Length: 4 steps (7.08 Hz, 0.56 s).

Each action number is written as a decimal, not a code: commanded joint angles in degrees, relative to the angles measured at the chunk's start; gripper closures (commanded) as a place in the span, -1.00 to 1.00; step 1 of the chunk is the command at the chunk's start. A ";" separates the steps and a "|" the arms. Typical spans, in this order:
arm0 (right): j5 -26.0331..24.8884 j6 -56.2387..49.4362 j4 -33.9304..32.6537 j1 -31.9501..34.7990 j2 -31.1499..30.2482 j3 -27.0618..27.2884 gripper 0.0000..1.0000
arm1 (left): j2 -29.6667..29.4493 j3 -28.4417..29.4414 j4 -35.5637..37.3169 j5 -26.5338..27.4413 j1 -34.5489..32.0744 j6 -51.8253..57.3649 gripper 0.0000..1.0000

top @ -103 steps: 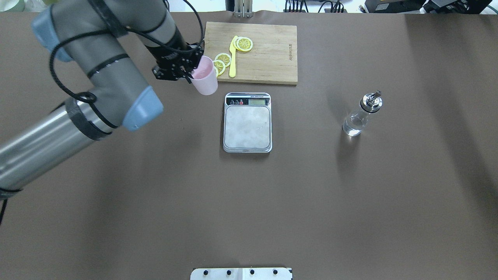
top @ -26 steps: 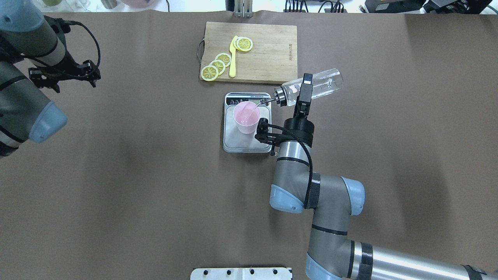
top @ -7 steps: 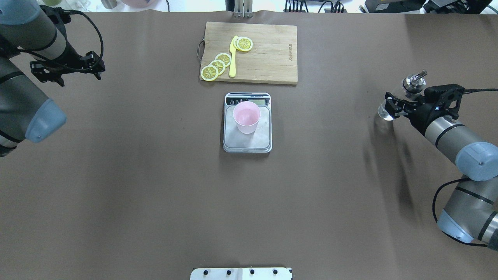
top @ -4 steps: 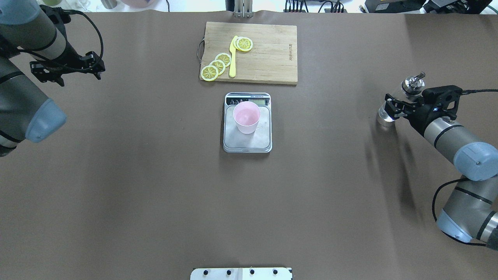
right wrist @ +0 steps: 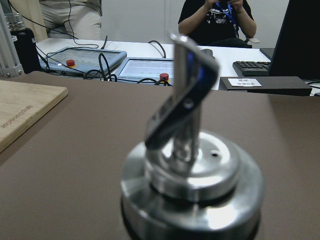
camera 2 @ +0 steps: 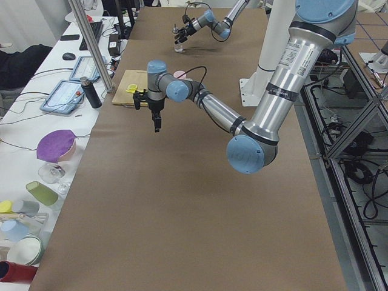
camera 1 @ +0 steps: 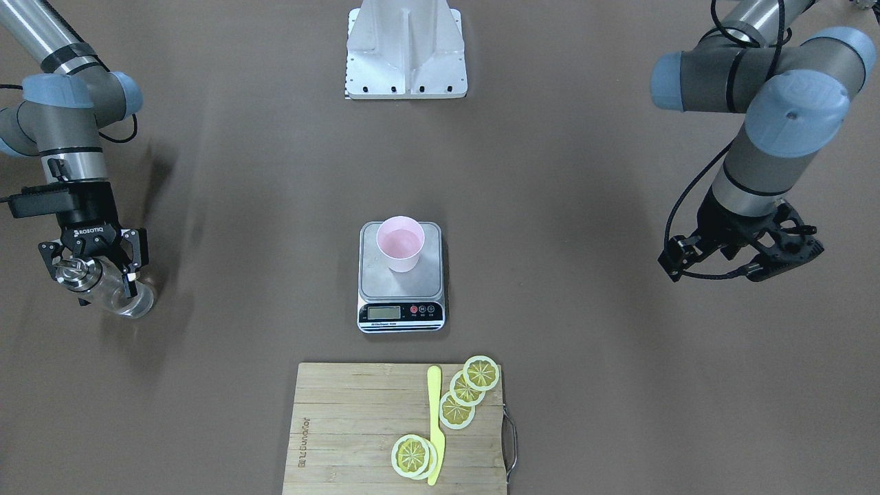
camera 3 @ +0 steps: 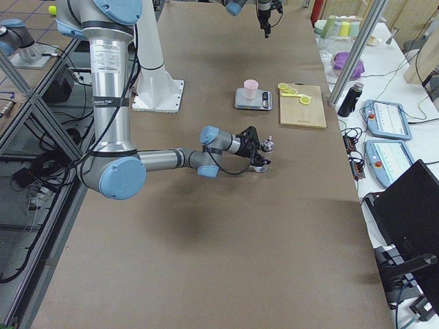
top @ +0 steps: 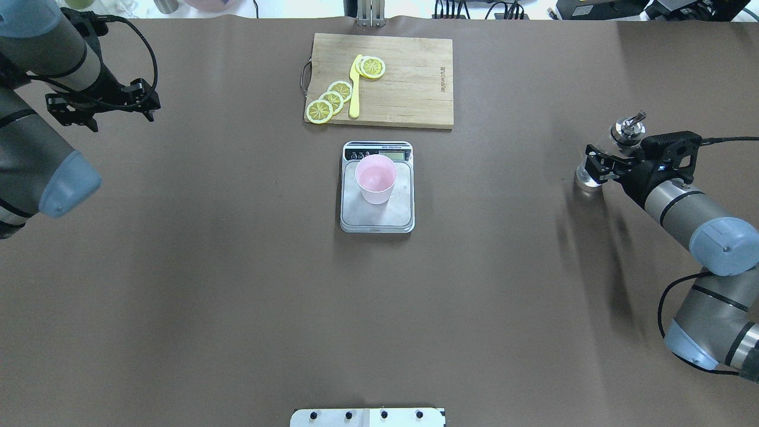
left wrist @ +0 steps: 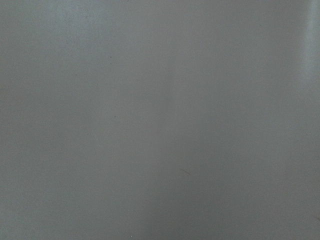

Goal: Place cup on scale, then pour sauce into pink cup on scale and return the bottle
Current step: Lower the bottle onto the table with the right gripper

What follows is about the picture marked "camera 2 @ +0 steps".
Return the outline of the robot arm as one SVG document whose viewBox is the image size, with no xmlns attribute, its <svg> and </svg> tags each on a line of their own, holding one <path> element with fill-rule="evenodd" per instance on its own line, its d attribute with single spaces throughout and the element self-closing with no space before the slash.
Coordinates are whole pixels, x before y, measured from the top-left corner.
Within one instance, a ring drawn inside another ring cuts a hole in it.
<svg viewBox="0 0 388 291">
<path fill-rule="evenodd" d="M 244 85 L 258 105 L 245 119 L 210 93 L 202 81 L 180 79 L 164 61 L 147 64 L 146 102 L 156 129 L 165 99 L 193 101 L 232 139 L 227 159 L 251 174 L 276 157 L 278 131 L 324 49 L 350 44 L 355 37 L 357 1 L 273 1 L 256 72 Z"/>
<path fill-rule="evenodd" d="M 216 19 L 212 8 L 207 3 L 203 3 L 208 6 L 208 9 L 201 16 L 191 18 L 187 14 L 187 9 L 191 5 L 199 4 L 199 2 L 187 4 L 182 16 L 184 26 L 182 28 L 174 26 L 173 28 L 173 34 L 175 35 L 174 44 L 183 44 L 188 40 L 189 36 L 194 35 L 204 27 L 208 27 L 210 29 L 212 37 L 218 42 L 227 41 L 232 32 L 232 26 L 236 18 L 241 14 L 248 3 L 249 1 L 245 0 L 237 1 L 222 21 L 218 21 Z"/>
</svg>

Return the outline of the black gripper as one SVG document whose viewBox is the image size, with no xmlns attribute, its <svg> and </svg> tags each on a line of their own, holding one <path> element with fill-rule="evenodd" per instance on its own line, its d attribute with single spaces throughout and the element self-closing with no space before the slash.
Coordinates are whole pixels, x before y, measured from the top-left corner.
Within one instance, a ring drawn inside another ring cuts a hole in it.
<svg viewBox="0 0 388 291">
<path fill-rule="evenodd" d="M 165 99 L 152 100 L 148 99 L 148 107 L 153 112 L 153 122 L 155 133 L 158 133 L 162 127 L 162 118 L 160 112 L 164 109 Z"/>
<path fill-rule="evenodd" d="M 194 35 L 199 30 L 197 20 L 189 22 L 186 27 L 174 28 L 175 44 L 183 44 L 187 41 L 189 35 Z"/>
</svg>

